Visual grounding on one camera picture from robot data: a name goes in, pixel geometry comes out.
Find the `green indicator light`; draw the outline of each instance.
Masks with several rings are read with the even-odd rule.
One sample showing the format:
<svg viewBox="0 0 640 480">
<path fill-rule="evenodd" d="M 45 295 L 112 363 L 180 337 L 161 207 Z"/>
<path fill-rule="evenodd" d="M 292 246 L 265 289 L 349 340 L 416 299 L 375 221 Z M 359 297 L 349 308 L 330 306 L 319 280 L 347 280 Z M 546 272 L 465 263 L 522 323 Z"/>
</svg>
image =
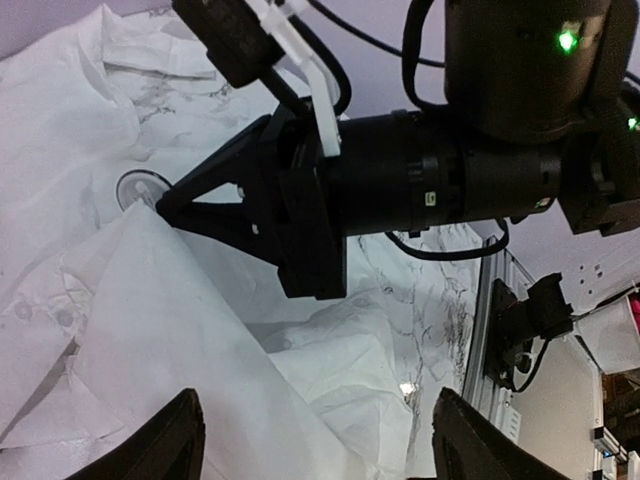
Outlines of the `green indicator light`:
<svg viewBox="0 0 640 480">
<path fill-rule="evenodd" d="M 560 48 L 564 53 L 569 54 L 573 52 L 578 46 L 578 38 L 572 32 L 564 32 L 558 37 Z"/>
</svg>

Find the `robotic arm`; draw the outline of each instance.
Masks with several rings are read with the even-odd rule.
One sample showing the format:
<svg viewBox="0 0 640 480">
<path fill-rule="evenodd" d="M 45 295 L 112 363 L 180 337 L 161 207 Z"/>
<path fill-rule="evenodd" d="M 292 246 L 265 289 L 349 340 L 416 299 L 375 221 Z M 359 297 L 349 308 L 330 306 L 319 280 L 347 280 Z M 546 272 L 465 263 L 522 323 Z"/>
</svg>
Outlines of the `robotic arm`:
<svg viewBox="0 0 640 480">
<path fill-rule="evenodd" d="M 503 219 L 555 199 L 575 234 L 640 226 L 640 97 L 623 86 L 635 0 L 448 1 L 442 106 L 414 84 L 432 3 L 412 1 L 403 42 L 403 82 L 419 110 L 337 121 L 348 79 L 298 18 L 306 0 L 174 0 L 232 86 L 260 80 L 281 106 L 176 184 L 158 212 L 276 265 L 287 296 L 318 299 L 346 295 L 348 236 L 387 232 L 418 258 L 475 258 L 506 246 Z M 274 73 L 285 53 L 310 100 Z M 241 203 L 194 202 L 226 183 Z M 418 252 L 392 233 L 486 219 L 505 236 L 477 251 Z"/>
</svg>

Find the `marble tabletop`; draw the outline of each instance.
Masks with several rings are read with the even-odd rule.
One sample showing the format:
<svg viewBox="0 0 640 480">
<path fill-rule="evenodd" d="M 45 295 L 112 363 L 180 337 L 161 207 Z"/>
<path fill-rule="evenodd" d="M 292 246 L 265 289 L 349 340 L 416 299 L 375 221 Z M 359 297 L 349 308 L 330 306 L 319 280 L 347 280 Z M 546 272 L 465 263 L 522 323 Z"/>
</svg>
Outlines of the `marble tabletop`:
<svg viewBox="0 0 640 480">
<path fill-rule="evenodd" d="M 160 22 L 163 28 L 167 28 L 167 18 L 175 18 L 169 9 L 141 15 L 148 15 L 149 22 Z M 185 78 L 122 65 L 106 68 L 110 81 L 132 99 L 138 113 L 140 149 L 135 153 L 139 156 L 136 164 L 161 170 L 171 181 L 187 173 L 258 115 L 271 112 L 276 106 L 261 86 L 234 90 L 221 75 Z M 302 82 L 290 74 L 284 75 L 297 91 L 306 91 Z M 166 160 L 173 151 L 180 151 L 181 158 L 169 163 Z M 212 242 L 189 235 L 185 238 L 188 243 L 199 245 L 196 250 L 206 250 L 209 248 L 206 245 Z M 444 251 L 476 248 L 481 239 L 463 224 L 432 228 L 410 242 L 415 247 Z M 432 409 L 443 387 L 462 391 L 480 261 L 421 262 L 397 250 L 383 235 L 350 238 L 348 248 L 350 285 L 356 285 L 352 281 L 355 277 L 360 279 L 355 287 L 350 287 L 350 293 L 354 293 L 353 288 L 373 289 L 379 294 L 377 298 L 382 298 L 380 302 L 390 319 L 398 385 L 414 413 L 407 476 L 435 476 Z M 202 260 L 206 269 L 206 255 Z M 241 268 L 250 264 L 254 276 L 274 275 L 273 267 L 262 262 L 248 258 L 243 262 Z M 217 286 L 224 293 L 225 285 Z M 284 323 L 304 321 L 335 303 L 312 299 L 288 301 L 279 285 L 274 285 L 273 291 L 265 295 L 279 296 L 279 307 L 257 320 L 247 318 L 248 314 L 243 318 L 243 300 L 233 297 L 237 288 L 227 285 L 226 289 L 227 301 L 248 324 L 275 322 L 276 317 Z"/>
</svg>

